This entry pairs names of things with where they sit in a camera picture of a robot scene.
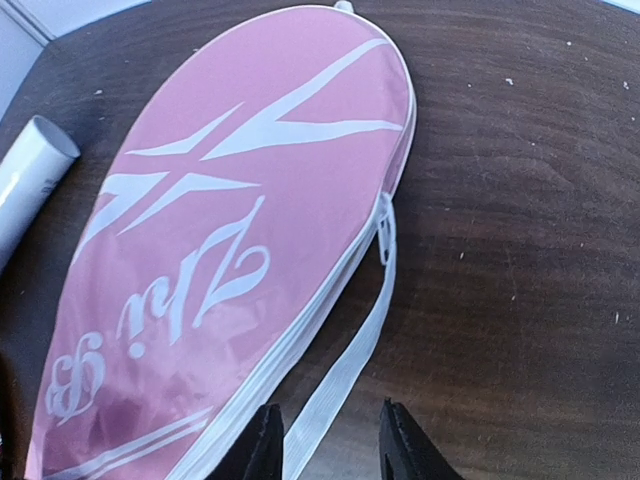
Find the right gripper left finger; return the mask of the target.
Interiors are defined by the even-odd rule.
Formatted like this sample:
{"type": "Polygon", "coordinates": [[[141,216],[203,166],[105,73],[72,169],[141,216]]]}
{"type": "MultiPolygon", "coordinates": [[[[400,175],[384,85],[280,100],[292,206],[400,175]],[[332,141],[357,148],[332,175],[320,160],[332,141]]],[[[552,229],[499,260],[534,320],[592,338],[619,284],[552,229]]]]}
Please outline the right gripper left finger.
{"type": "Polygon", "coordinates": [[[215,480],[280,480],[284,425],[277,404],[262,405],[212,472],[215,480]]]}

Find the pink racket bag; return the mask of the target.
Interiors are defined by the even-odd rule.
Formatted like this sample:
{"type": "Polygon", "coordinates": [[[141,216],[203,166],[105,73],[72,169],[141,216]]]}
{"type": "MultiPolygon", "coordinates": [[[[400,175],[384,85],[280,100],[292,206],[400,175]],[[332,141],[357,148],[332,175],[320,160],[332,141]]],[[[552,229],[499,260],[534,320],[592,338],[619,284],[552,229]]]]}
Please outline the pink racket bag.
{"type": "Polygon", "coordinates": [[[186,60],[130,129],[74,252],[26,477],[207,477],[376,244],[375,303],[284,438],[298,478],[389,310],[416,113],[400,50],[348,1],[254,17],[186,60]]]}

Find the white shuttlecock tube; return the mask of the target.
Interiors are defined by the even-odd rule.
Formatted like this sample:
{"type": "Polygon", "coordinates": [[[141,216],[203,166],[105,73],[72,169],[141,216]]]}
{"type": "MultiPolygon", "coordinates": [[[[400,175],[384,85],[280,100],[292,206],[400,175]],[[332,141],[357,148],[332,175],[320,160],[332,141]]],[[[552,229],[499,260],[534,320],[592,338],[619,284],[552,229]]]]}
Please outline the white shuttlecock tube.
{"type": "Polygon", "coordinates": [[[1,161],[1,265],[5,266],[80,150],[59,126],[33,116],[1,161]]]}

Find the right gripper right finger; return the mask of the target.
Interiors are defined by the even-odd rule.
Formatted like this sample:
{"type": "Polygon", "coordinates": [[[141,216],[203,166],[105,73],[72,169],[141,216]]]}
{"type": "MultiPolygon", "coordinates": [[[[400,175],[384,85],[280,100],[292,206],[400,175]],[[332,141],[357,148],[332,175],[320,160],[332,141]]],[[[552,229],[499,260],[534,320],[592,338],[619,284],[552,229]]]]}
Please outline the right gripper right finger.
{"type": "Polygon", "coordinates": [[[462,480],[407,408],[387,398],[380,413],[381,478],[462,480]]]}

